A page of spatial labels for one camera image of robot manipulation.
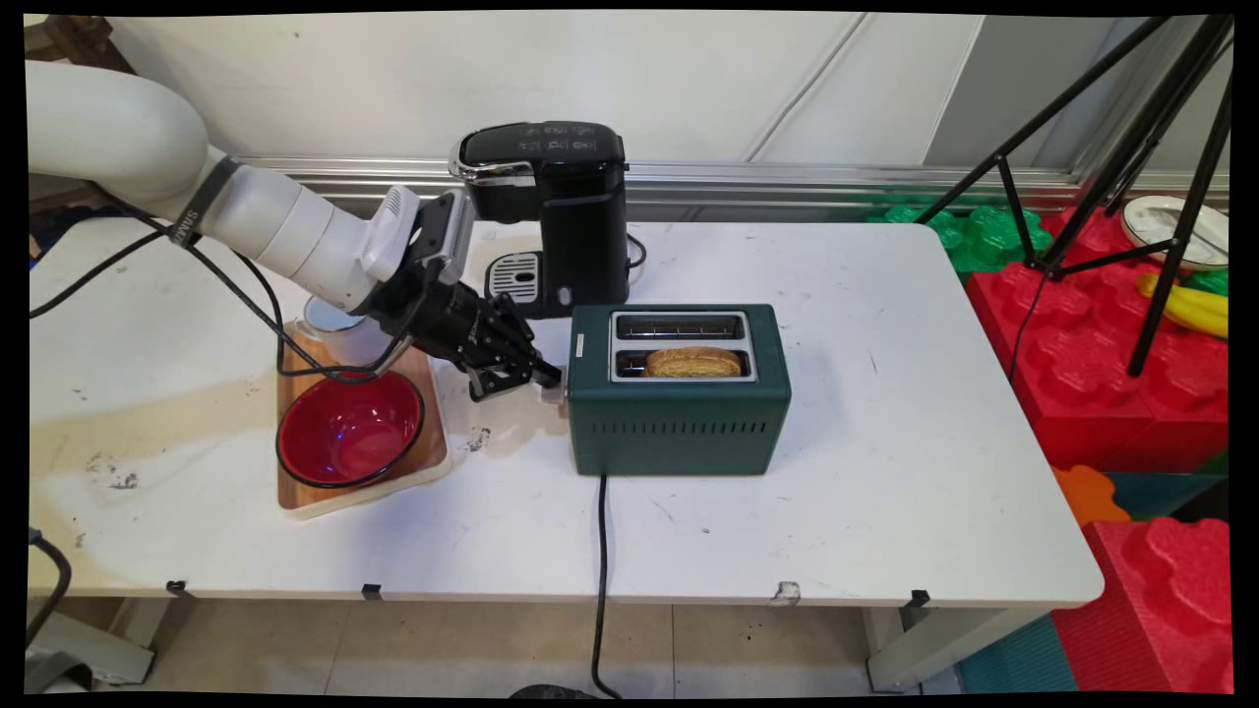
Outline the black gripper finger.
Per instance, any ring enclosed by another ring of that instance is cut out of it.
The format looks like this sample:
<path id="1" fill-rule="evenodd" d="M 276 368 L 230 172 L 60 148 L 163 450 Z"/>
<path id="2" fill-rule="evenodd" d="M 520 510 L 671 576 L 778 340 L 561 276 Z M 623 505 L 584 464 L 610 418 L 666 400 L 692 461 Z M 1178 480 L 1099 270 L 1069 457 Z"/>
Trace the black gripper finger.
<path id="1" fill-rule="evenodd" d="M 472 402 L 482 402 L 528 385 L 535 380 L 535 367 L 470 367 L 468 394 Z"/>
<path id="2" fill-rule="evenodd" d="M 553 367 L 536 349 L 535 333 L 509 294 L 501 295 L 501 331 L 512 349 L 517 367 L 526 369 L 533 382 L 541 388 L 562 385 L 562 369 Z"/>

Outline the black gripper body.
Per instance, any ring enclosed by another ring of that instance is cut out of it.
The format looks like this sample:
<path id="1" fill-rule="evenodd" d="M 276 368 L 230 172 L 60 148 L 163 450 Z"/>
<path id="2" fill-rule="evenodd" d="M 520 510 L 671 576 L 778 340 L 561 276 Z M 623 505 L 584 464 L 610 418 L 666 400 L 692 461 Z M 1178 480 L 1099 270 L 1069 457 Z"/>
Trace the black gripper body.
<path id="1" fill-rule="evenodd" d="M 381 286 L 376 323 L 462 369 L 534 367 L 533 331 L 509 295 L 487 300 L 463 282 L 438 278 Z"/>

